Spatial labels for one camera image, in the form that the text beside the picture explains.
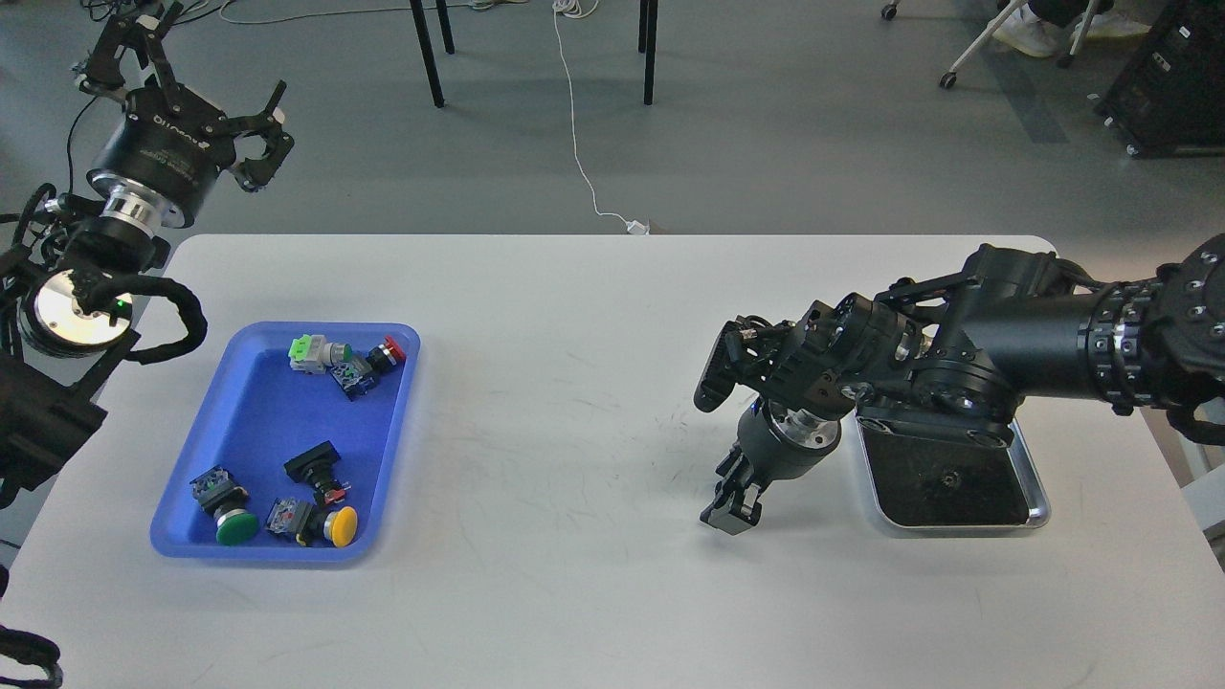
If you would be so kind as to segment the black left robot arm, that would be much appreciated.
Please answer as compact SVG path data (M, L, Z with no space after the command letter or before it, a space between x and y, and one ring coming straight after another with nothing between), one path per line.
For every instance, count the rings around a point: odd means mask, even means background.
M82 170L74 167L67 170L67 166L60 161L66 139L80 137L88 143L100 143L103 130L110 128L114 105L96 103L92 105L92 114L88 112L80 119L78 125L71 125L74 113L82 105L88 110L88 98L80 94L69 93L64 75L54 75L56 69L50 63L58 58L66 58L69 51L74 51L78 40L96 38L93 28L98 26L86 26L86 18L74 18L70 13L78 13L78 10L69 10L67 1L48 1L47 5L29 2L27 9L12 11L2 10L2 215L18 213L28 195L39 184L56 183L62 191L66 185L61 185L61 177L69 174L69 180L77 183ZM232 25L232 20L251 18L252 9L268 10L278 9L285 2L281 1L187 1L187 6L201 5L187 12L187 18L176 18L176 22L191 21L194 23L179 27L183 36L176 31L172 42L183 38L183 47L187 48L185 56L203 58L203 67L196 63L189 63L189 75L192 78L202 78L198 83L209 88L217 87L214 96L225 96L225 105L233 105L239 101L234 98L251 97L256 94L260 78L270 78L272 74L281 78L292 78L293 70L285 74L268 67L256 67L257 58L272 58L279 39L268 39L267 36L258 43L258 31L254 28L239 28ZM273 188L273 191L246 195L232 188L221 191L221 196L211 199L213 204L205 210L203 221L197 223L195 230L172 230L172 246L176 250L183 242L194 235L206 234L241 234L263 233L274 230L273 215L276 202L279 202L284 192ZM88 367L98 358L89 356L86 358L58 359L24 349L24 360L34 370L44 371L58 384L71 384L78 379ZM48 497L54 493L53 485L56 481L50 478L42 487L33 492L22 490L13 497L13 506L2 510L2 542L10 546L21 546L28 537L36 520L42 514L43 505ZM47 638L44 622L12 620L13 596L9 596L9 602L2 604L2 628L13 628L18 631L29 629L31 635L36 635L40 641L62 642L67 633L51 631ZM47 663L22 664L13 658L13 655L2 653L2 677L9 680L36 680L44 683L48 671Z

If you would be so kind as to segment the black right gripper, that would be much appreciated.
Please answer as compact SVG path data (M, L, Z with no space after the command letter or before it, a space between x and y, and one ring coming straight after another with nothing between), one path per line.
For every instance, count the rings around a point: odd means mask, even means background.
M701 523L740 535L760 523L761 497L772 481L796 479L835 450L839 421L758 397L737 422L733 445L715 468L714 498L699 512Z

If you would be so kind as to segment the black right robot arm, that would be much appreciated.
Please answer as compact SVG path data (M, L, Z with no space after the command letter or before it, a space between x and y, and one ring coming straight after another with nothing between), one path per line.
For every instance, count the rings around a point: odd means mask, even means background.
M701 521L726 535L757 526L762 494L828 456L853 417L888 523L1036 528L1050 509L1016 432L1022 402L1161 409L1189 441L1221 445L1223 427L1196 413L1223 397L1223 342L1221 235L1154 278L1110 283L1054 253L984 244L943 278L813 302L799 320L730 320L695 405L714 411L739 385L757 396Z

